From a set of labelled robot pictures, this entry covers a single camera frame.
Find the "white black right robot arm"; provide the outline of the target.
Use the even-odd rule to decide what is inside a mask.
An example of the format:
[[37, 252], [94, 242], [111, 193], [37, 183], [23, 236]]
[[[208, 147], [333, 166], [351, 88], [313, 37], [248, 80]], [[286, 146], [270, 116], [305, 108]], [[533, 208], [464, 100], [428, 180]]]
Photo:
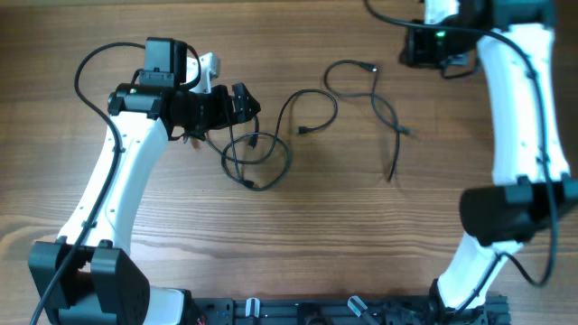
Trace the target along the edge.
[[449, 316], [482, 306], [503, 265], [536, 233], [558, 234], [577, 182], [557, 130], [551, 1], [428, 1], [407, 24], [406, 60], [445, 70], [469, 51], [488, 83], [494, 158], [489, 187], [461, 195], [461, 243], [434, 282]]

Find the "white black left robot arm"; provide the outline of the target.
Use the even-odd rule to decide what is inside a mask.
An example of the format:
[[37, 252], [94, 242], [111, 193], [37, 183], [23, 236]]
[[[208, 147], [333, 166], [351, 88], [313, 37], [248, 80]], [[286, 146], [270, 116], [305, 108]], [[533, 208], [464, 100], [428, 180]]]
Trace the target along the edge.
[[[107, 135], [87, 188], [52, 242], [36, 242], [28, 265], [39, 303], [31, 317], [52, 324], [205, 324], [184, 289], [154, 287], [130, 256], [135, 215], [174, 129], [204, 140], [210, 130], [252, 121], [260, 105], [192, 46], [149, 38], [144, 66], [113, 91], [101, 118]], [[197, 64], [189, 70], [187, 64]]]

